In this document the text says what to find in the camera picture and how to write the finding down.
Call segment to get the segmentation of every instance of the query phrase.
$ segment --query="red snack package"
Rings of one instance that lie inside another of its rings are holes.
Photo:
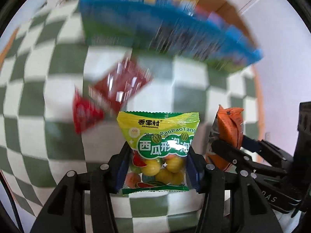
[[[104,112],[76,90],[73,98],[73,122],[76,133],[81,133],[104,119]]]
[[[148,70],[125,58],[94,86],[90,86],[90,97],[105,111],[118,114],[122,105],[143,86],[152,80]]]

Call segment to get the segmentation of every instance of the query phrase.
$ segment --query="checkered tablecloth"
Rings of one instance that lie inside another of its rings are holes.
[[[78,135],[74,132],[74,86],[87,97],[96,82],[132,50],[84,44],[77,0],[39,12],[22,25],[0,73],[0,168],[18,203],[37,216],[69,170],[92,171],[122,148],[115,118]],[[226,75],[193,60],[133,53],[154,81],[125,106],[126,110],[200,113],[192,143],[204,152],[207,127],[218,104],[243,107],[245,134],[258,136],[257,99],[252,69]],[[91,232],[89,193],[86,224]],[[169,232],[195,226],[203,197],[189,192],[143,192],[112,196],[120,232]]]

